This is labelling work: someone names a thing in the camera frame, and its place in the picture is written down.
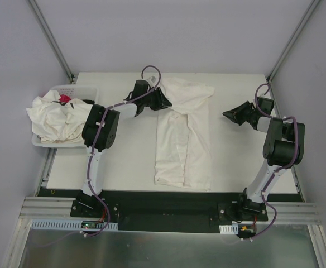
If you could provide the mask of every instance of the white garment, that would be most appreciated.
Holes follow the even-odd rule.
[[[214,88],[179,78],[161,81],[172,107],[159,111],[155,183],[209,190],[209,97]]]
[[[32,131],[42,143],[82,142],[82,130],[92,108],[80,99],[72,99],[62,106],[60,94],[50,90],[44,97],[36,97],[27,113],[32,121]]]

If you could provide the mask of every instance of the pile of clothes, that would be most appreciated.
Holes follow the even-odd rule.
[[[92,103],[50,90],[44,97],[36,97],[27,113],[32,131],[42,143],[76,143],[83,142],[82,130],[91,108]]]

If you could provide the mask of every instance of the folded cloth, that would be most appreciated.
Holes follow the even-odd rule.
[[[56,90],[33,100],[32,108],[27,108],[33,133],[42,143],[83,142],[82,130],[92,105],[80,99],[72,99],[66,104],[59,100],[60,94]]]
[[[214,88],[179,78],[161,81],[172,106],[159,111],[155,184],[209,190],[209,102]]]

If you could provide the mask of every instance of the white table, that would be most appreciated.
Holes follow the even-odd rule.
[[[163,74],[210,84],[215,93],[209,103],[212,151],[211,192],[242,192],[254,180],[262,162],[265,133],[250,124],[233,124],[224,111],[252,101],[256,88],[265,83],[263,75]],[[121,102],[133,89],[139,73],[80,73],[77,84],[96,85],[99,102],[108,106]],[[190,189],[154,184],[157,112],[146,108],[133,119],[120,121],[116,140],[106,154],[103,189],[179,191]],[[48,189],[81,189],[87,169],[84,148],[58,149]],[[273,193],[296,193],[291,171],[276,183]]]

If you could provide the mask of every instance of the white cloth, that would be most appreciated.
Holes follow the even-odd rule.
[[[42,143],[82,142],[82,130],[92,108],[80,99],[66,105],[57,103],[60,94],[50,90],[44,97],[36,97],[27,113],[32,121],[32,131]]]
[[[209,190],[209,97],[214,88],[166,78],[161,90],[172,107],[159,111],[155,184]]]

